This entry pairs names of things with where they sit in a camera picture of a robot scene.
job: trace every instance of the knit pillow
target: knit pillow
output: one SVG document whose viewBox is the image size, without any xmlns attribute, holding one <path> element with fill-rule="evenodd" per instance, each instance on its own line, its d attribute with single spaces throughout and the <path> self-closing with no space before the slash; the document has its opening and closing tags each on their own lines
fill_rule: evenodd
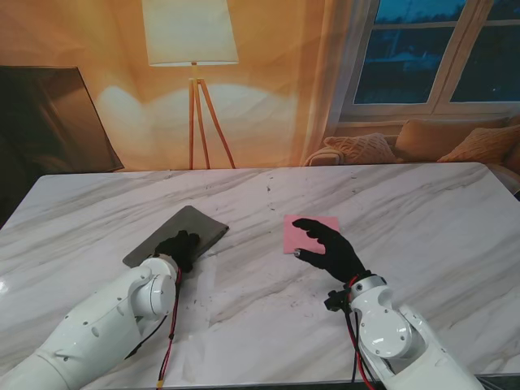
<svg viewBox="0 0 520 390">
<path fill-rule="evenodd" d="M 389 164 L 396 156 L 380 133 L 366 136 L 330 136 L 323 143 L 344 154 L 345 164 Z"/>
<path fill-rule="evenodd" d="M 520 141 L 520 125 L 508 128 L 476 128 L 439 163 L 477 162 L 501 164 L 507 152 Z"/>
</svg>

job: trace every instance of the white lamp shade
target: white lamp shade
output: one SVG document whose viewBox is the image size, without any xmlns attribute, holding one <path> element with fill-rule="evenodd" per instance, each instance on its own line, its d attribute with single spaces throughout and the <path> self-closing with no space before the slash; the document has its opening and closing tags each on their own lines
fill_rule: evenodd
<svg viewBox="0 0 520 390">
<path fill-rule="evenodd" d="M 238 63 L 227 0 L 142 0 L 153 67 Z"/>
</svg>

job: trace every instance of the marble table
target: marble table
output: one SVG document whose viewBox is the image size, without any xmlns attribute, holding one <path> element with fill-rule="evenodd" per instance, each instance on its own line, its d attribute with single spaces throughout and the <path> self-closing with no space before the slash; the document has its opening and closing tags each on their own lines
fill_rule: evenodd
<svg viewBox="0 0 520 390">
<path fill-rule="evenodd" d="M 349 379 L 345 319 L 323 305 L 341 284 L 282 254 L 286 214 L 339 217 L 474 373 L 520 373 L 520 204 L 457 163 L 42 177 L 0 231 L 0 375 L 186 205 L 230 231 L 186 279 L 165 386 Z M 153 388 L 166 333 L 87 388 Z"/>
</svg>

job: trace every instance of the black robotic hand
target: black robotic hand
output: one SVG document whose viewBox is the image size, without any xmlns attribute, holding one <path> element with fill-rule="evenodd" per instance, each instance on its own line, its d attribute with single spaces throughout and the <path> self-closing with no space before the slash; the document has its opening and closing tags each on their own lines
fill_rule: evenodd
<svg viewBox="0 0 520 390">
<path fill-rule="evenodd" d="M 190 272 L 195 261 L 195 250 L 200 241 L 198 234 L 181 230 L 177 236 L 168 238 L 155 248 L 154 256 L 166 254 L 173 258 L 183 272 Z"/>
<path fill-rule="evenodd" d="M 343 283 L 365 271 L 352 245 L 336 230 L 306 218 L 298 219 L 292 225 L 307 231 L 307 236 L 317 238 L 318 243 L 325 246 L 325 254 L 297 249 L 295 256 L 300 260 L 327 271 Z"/>
</svg>

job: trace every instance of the pink sticky note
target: pink sticky note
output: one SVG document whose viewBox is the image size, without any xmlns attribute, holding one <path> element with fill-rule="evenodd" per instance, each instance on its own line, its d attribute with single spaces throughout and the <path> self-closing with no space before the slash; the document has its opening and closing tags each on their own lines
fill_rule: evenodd
<svg viewBox="0 0 520 390">
<path fill-rule="evenodd" d="M 284 216 L 284 253 L 291 254 L 296 248 L 307 249 L 317 254 L 324 254 L 325 247 L 318 244 L 318 240 L 309 238 L 305 230 L 293 226 L 293 222 L 300 218 L 313 219 L 339 231 L 340 221 L 336 217 L 306 217 L 304 215 Z"/>
</svg>

